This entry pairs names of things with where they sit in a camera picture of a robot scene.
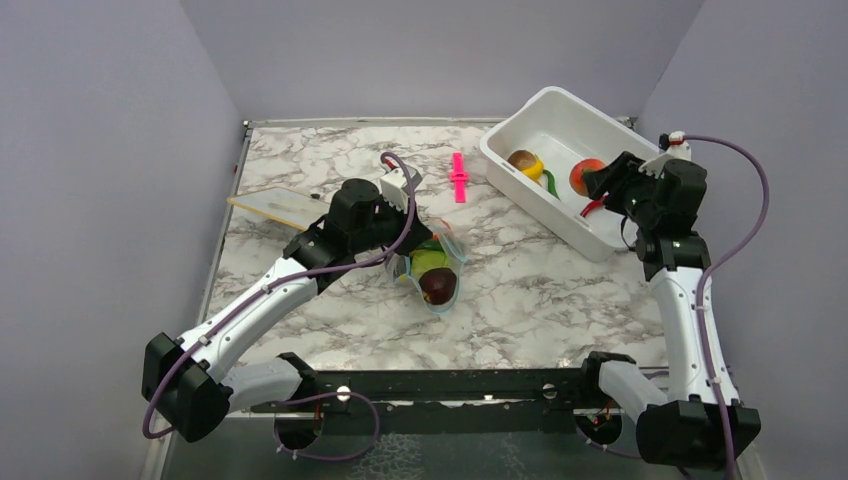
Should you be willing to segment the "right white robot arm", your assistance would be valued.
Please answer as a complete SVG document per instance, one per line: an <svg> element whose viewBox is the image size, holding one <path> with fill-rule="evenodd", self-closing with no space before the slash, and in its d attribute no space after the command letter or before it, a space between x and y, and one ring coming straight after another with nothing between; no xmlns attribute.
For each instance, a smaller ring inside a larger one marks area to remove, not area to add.
<svg viewBox="0 0 848 480"><path fill-rule="evenodd" d="M669 362L669 385L660 389L630 357L593 352L576 384L585 404L600 407L612 399L635 423L645 462L732 475L761 420L743 405L715 328L715 265L693 228L706 177L701 166L679 158L651 171L630 152L609 165L589 159L573 167L575 192L637 227L634 250L659 307Z"/></svg>

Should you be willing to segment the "dark green pepper toy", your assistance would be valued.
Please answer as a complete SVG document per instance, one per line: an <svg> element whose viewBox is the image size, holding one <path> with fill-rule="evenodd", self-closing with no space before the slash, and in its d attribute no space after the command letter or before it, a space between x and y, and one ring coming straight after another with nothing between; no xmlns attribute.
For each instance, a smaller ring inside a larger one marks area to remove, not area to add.
<svg viewBox="0 0 848 480"><path fill-rule="evenodd" d="M444 253L445 249L438 239L433 238L418 245L416 247L416 251L435 251Z"/></svg>

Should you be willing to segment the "dark maroon plum toy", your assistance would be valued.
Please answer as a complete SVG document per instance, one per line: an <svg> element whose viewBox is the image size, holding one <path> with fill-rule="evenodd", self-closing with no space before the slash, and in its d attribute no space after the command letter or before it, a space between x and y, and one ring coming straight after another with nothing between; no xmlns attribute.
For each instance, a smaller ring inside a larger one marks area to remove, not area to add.
<svg viewBox="0 0 848 480"><path fill-rule="evenodd" d="M418 280L424 301L434 306L449 303L454 297L456 284L457 275L448 267L430 269Z"/></svg>

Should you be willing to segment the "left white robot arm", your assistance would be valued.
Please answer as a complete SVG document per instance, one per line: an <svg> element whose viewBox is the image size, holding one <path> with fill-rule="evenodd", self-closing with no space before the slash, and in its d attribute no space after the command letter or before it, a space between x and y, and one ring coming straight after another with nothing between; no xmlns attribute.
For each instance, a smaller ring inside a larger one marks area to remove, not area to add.
<svg viewBox="0 0 848 480"><path fill-rule="evenodd" d="M211 320L177 338L161 332L144 349L142 434L177 432L188 442L211 433L234 410L267 390L238 379L235 362L273 325L348 271L406 254L428 240L415 186L345 181L329 210L295 235L269 271Z"/></svg>

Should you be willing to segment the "green cabbage toy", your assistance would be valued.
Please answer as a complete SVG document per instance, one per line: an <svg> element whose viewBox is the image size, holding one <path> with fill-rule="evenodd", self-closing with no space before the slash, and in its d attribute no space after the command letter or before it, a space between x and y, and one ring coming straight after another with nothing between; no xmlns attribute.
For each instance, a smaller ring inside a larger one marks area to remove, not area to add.
<svg viewBox="0 0 848 480"><path fill-rule="evenodd" d="M410 274L416 281L430 270L450 268L447 254L435 251L413 251L410 256Z"/></svg>

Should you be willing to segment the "clear zip top bag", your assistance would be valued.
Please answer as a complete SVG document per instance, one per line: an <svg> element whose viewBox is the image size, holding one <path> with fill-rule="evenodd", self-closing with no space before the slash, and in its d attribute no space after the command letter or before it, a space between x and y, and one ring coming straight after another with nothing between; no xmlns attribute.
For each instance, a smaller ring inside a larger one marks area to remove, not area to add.
<svg viewBox="0 0 848 480"><path fill-rule="evenodd" d="M408 255L391 254L385 270L394 283L409 282L434 314L448 312L459 297L461 276L468 262L464 232L443 219L426 226L432 237Z"/></svg>

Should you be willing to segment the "peach toy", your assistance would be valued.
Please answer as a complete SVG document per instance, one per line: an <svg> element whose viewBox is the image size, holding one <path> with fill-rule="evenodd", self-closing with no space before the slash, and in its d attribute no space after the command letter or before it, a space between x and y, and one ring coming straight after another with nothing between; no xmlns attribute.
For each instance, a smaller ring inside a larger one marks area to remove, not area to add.
<svg viewBox="0 0 848 480"><path fill-rule="evenodd" d="M605 167L606 164L597 158L586 158L581 160L576 163L570 171L569 185L576 194L588 198L588 187L586 185L584 175L602 170Z"/></svg>

